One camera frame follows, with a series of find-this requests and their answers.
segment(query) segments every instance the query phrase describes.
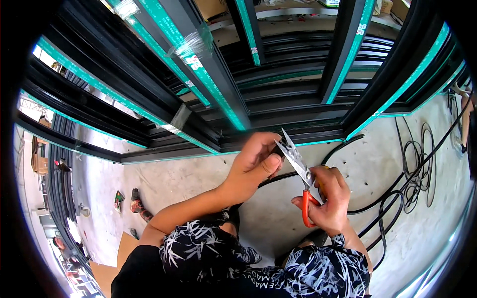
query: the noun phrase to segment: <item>orange scissors handle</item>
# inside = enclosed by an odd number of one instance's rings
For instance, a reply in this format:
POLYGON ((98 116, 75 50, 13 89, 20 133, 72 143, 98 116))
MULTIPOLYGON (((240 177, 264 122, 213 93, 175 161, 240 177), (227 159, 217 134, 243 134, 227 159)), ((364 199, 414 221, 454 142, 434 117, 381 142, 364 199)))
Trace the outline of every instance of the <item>orange scissors handle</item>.
POLYGON ((312 224, 308 219, 308 204, 312 201, 313 204, 319 206, 320 203, 310 194, 308 189, 303 190, 303 205, 301 206, 301 215, 303 217, 303 223, 306 227, 314 227, 315 224, 312 224))

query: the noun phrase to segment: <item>fingernail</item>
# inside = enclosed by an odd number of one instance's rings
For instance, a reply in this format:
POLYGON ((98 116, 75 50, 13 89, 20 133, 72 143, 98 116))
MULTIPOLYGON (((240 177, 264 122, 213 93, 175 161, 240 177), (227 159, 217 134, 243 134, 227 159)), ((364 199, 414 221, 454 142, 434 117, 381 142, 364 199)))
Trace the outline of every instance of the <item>fingernail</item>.
POLYGON ((276 154, 276 153, 273 153, 270 155, 271 156, 271 159, 270 161, 273 162, 274 164, 278 164, 279 162, 281 162, 281 157, 280 155, 276 154))

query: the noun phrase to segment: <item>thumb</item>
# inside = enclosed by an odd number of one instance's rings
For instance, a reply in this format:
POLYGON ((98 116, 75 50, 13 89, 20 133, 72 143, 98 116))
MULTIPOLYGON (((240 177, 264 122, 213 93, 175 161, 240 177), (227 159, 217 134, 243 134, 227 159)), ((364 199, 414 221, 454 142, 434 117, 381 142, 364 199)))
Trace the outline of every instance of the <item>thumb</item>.
POLYGON ((258 164, 249 174, 259 183, 273 174, 280 166, 281 158, 278 154, 270 154, 265 160, 258 164))
MULTIPOLYGON (((291 199, 291 203, 301 210, 301 206, 303 204, 303 197, 296 196, 291 199)), ((320 216, 320 209, 311 201, 308 202, 308 216, 311 220, 313 220, 314 223, 316 223, 315 220, 320 216)))

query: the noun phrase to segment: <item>person's left hand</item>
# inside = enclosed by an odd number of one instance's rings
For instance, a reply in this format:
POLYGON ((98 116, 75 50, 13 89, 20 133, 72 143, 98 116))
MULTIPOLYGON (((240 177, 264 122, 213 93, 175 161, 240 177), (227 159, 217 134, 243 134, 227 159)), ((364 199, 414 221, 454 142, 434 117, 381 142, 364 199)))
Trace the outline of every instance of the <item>person's left hand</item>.
POLYGON ((254 133, 232 164, 225 181, 218 187, 229 206, 240 204, 252 197, 259 184, 273 178, 283 167, 283 158, 270 154, 281 136, 275 133, 254 133))

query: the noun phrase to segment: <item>teal protective film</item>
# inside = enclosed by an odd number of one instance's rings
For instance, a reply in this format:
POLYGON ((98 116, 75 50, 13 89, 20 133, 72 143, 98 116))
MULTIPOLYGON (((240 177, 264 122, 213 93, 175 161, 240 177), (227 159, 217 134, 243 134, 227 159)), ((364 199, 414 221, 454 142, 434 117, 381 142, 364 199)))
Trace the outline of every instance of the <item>teal protective film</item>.
POLYGON ((190 91, 189 88, 182 88, 179 92, 176 93, 176 95, 180 96, 180 95, 188 93, 189 91, 190 91))
POLYGON ((257 51, 257 44, 255 43, 255 37, 253 36, 252 25, 250 24, 249 14, 247 13, 247 8, 245 7, 244 0, 235 0, 237 8, 240 14, 240 19, 242 20, 243 28, 245 29, 245 34, 247 35, 247 40, 249 42, 250 52, 252 53, 253 62, 255 65, 260 65, 259 52, 257 51))
POLYGON ((456 69, 456 71, 452 74, 452 76, 444 84, 442 84, 442 86, 433 95, 431 95, 425 102, 420 104, 417 108, 414 109, 414 111, 412 111, 409 114, 410 115, 414 114, 420 108, 425 106, 429 101, 431 101, 431 99, 433 99, 436 95, 438 95, 442 91, 442 89, 444 89, 447 85, 449 85, 450 82, 452 82, 452 80, 459 74, 459 72, 462 70, 462 68, 464 68, 465 64, 466 64, 465 61, 462 61, 462 63, 459 65, 459 67, 456 69))
POLYGON ((97 128, 95 128, 95 127, 92 127, 91 125, 88 125, 88 124, 86 124, 86 123, 83 123, 83 122, 81 122, 81 121, 78 121, 78 120, 76 120, 76 119, 74 119, 74 118, 72 118, 72 117, 70 117, 70 116, 68 116, 68 115, 66 115, 66 114, 63 114, 62 112, 60 112, 60 111, 58 111, 58 110, 56 110, 56 109, 50 107, 49 105, 47 105, 47 104, 45 104, 44 102, 40 101, 39 99, 37 99, 37 98, 34 97, 33 95, 29 94, 28 92, 26 92, 26 91, 23 90, 23 89, 20 89, 20 92, 21 92, 23 95, 25 95, 25 96, 27 96, 28 98, 30 98, 31 100, 33 100, 34 102, 36 102, 37 104, 39 104, 39 105, 41 105, 41 106, 44 106, 45 108, 47 108, 47 109, 49 109, 49 110, 51 110, 51 111, 57 113, 58 115, 61 115, 61 116, 65 117, 66 119, 69 119, 69 120, 71 120, 71 121, 73 121, 73 122, 75 122, 75 123, 78 123, 79 125, 82 125, 82 126, 84 126, 84 127, 90 128, 90 129, 92 129, 92 130, 95 130, 95 131, 97 131, 97 132, 99 132, 99 133, 108 135, 108 136, 113 137, 113 138, 115 138, 115 139, 118 139, 118 140, 121 140, 121 141, 124 141, 124 142, 128 142, 128 143, 130 143, 130 144, 133 144, 133 145, 136 145, 136 146, 139 146, 139 147, 142 147, 142 148, 147 148, 146 146, 142 146, 142 145, 139 145, 139 144, 137 144, 137 143, 134 143, 134 142, 128 141, 128 140, 126 140, 126 139, 120 138, 120 137, 118 137, 118 136, 116 136, 116 135, 113 135, 113 134, 104 132, 104 131, 102 131, 102 130, 100 130, 100 129, 97 129, 97 128))
POLYGON ((328 97, 326 104, 331 104, 334 101, 334 98, 338 94, 338 91, 341 88, 341 85, 343 85, 344 79, 346 78, 346 75, 348 74, 348 71, 351 68, 351 65, 353 64, 354 59, 356 58, 356 54, 358 53, 359 47, 361 45, 361 42, 363 41, 364 38, 364 32, 366 31, 366 27, 368 26, 369 20, 371 19, 371 13, 374 8, 374 0, 366 0, 366 3, 364 4, 363 12, 361 14, 361 20, 359 22, 358 30, 354 36, 353 43, 351 44, 350 52, 348 53, 348 56, 346 57, 346 60, 344 61, 343 68, 341 68, 340 75, 338 76, 338 80, 336 81, 336 84, 333 86, 333 89, 330 93, 330 97, 328 97))
MULTIPOLYGON (((365 68, 365 67, 352 67, 349 72, 376 72, 378 71, 379 67, 371 67, 371 68, 365 68)), ((248 88, 251 86, 259 85, 259 84, 265 84, 268 82, 274 82, 278 80, 285 80, 285 79, 290 79, 290 78, 297 78, 297 77, 303 77, 307 75, 317 75, 317 74, 322 74, 323 71, 306 71, 306 72, 294 72, 294 73, 289 73, 289 74, 282 74, 282 75, 276 75, 276 76, 271 76, 267 78, 262 78, 254 81, 250 81, 247 83, 242 83, 239 84, 239 88, 248 88)))
POLYGON ((199 146, 200 148, 203 148, 209 152, 212 153, 218 153, 216 150, 213 148, 210 148, 209 146, 199 142, 198 140, 194 139, 193 137, 187 135, 186 133, 182 132, 181 130, 173 127, 172 125, 160 120, 159 118, 155 117, 154 115, 150 114, 146 110, 142 109, 141 107, 133 104, 132 102, 128 101, 118 93, 114 92, 112 89, 106 87, 104 84, 99 82, 96 78, 85 72, 83 69, 78 67, 76 64, 68 60, 65 56, 63 56, 60 52, 58 52, 52 45, 50 45, 43 37, 40 37, 40 39, 37 42, 38 46, 45 51, 48 55, 53 57, 56 61, 58 61, 60 64, 62 64, 64 67, 69 69, 71 72, 73 72, 75 75, 80 77, 81 79, 85 80, 93 86, 94 88, 98 89, 102 93, 106 94, 107 96, 111 97, 112 99, 116 100, 126 108, 130 109, 131 111, 134 111, 138 113, 139 115, 145 117, 146 119, 149 119, 150 121, 154 122, 158 126, 172 132, 173 134, 176 134, 180 136, 181 138, 199 146))
MULTIPOLYGON (((141 2, 147 13, 149 13, 154 22, 164 33, 167 39, 169 39, 169 41, 173 44, 173 46, 175 46, 176 48, 180 48, 183 44, 186 43, 184 37, 179 32, 176 25, 169 18, 166 10, 157 0, 139 0, 139 2, 141 2)), ((207 70, 202 66, 202 63, 200 62, 197 55, 190 48, 187 52, 190 53, 190 55, 188 57, 184 57, 183 60, 187 62, 187 65, 192 69, 197 78, 204 84, 207 90, 209 90, 210 94, 220 105, 222 111, 225 113, 227 118, 230 119, 235 128, 240 131, 244 131, 245 126, 237 117, 235 112, 232 110, 232 108, 230 107, 227 100, 222 95, 214 81, 210 78, 210 75, 208 74, 207 70)))
POLYGON ((315 145, 315 144, 323 144, 323 143, 332 143, 332 142, 342 142, 342 143, 344 143, 345 140, 344 140, 344 139, 334 139, 334 140, 329 140, 329 141, 319 141, 319 142, 295 144, 295 146, 296 146, 296 147, 299 147, 299 146, 315 145))
MULTIPOLYGON (((116 6, 121 3, 120 0, 110 0, 110 2, 113 6, 116 6)), ((131 27, 137 32, 137 34, 142 37, 143 41, 151 47, 151 49, 156 53, 159 59, 164 62, 164 64, 167 65, 169 69, 172 70, 172 72, 175 73, 176 76, 184 84, 186 84, 187 87, 190 88, 191 92, 195 94, 195 96, 197 96, 197 98, 203 103, 203 105, 206 107, 210 106, 210 102, 207 100, 207 98, 205 98, 205 96, 199 91, 199 89, 197 89, 197 87, 194 85, 194 83, 191 82, 191 80, 186 76, 186 74, 183 73, 182 70, 180 70, 174 60, 169 57, 166 57, 166 51, 155 41, 155 39, 149 34, 149 32, 147 32, 147 30, 141 25, 141 23, 133 15, 127 17, 125 21, 127 21, 131 25, 131 27)))
POLYGON ((125 162, 125 163, 121 163, 121 164, 147 164, 147 163, 155 163, 155 162, 166 162, 166 161, 169 161, 169 160, 200 158, 200 157, 209 157, 209 156, 217 156, 217 155, 229 155, 229 154, 237 154, 237 153, 240 153, 240 151, 225 152, 225 153, 219 153, 219 154, 202 154, 202 155, 194 155, 194 156, 187 156, 187 157, 172 157, 172 158, 151 160, 151 161, 146 161, 146 162, 125 162))
POLYGON ((426 81, 424 84, 422 84, 421 87, 420 87, 416 92, 414 92, 413 95, 409 96, 409 98, 406 100, 407 103, 414 97, 414 95, 416 95, 419 91, 421 91, 422 88, 424 88, 424 86, 426 86, 427 83, 429 83, 429 81, 432 80, 432 79, 436 76, 436 74, 439 73, 439 71, 443 68, 444 65, 447 64, 447 59, 449 59, 450 55, 453 54, 453 51, 454 51, 455 48, 456 48, 456 45, 454 44, 454 46, 452 47, 452 50, 449 52, 449 54, 447 55, 447 57, 446 57, 446 59, 444 60, 444 62, 443 62, 443 63, 439 66, 439 68, 431 75, 431 77, 430 77, 429 79, 427 79, 427 81, 426 81))
POLYGON ((419 63, 418 67, 414 70, 414 72, 407 78, 407 80, 403 83, 401 87, 377 110, 374 112, 371 117, 369 117, 366 121, 363 122, 358 128, 356 128, 349 136, 346 137, 346 140, 352 138, 356 133, 362 130, 366 125, 368 125, 372 120, 374 120, 377 116, 381 115, 389 106, 396 101, 406 90, 411 86, 417 78, 424 72, 424 70, 429 66, 431 61, 436 57, 437 53, 441 49, 442 45, 446 41, 446 38, 449 34, 449 26, 444 23, 442 26, 439 35, 436 38, 436 41, 433 43, 431 49, 426 54, 424 59, 419 63))

